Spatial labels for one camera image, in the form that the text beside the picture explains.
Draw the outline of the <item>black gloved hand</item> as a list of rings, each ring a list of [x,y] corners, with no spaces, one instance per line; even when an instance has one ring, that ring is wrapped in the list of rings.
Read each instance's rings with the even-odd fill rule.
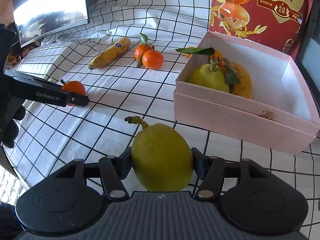
[[[13,118],[7,124],[3,135],[1,137],[1,143],[7,148],[14,148],[14,140],[17,138],[19,133],[19,128],[15,121],[21,121],[25,117],[25,107],[20,106],[19,109],[14,114]]]

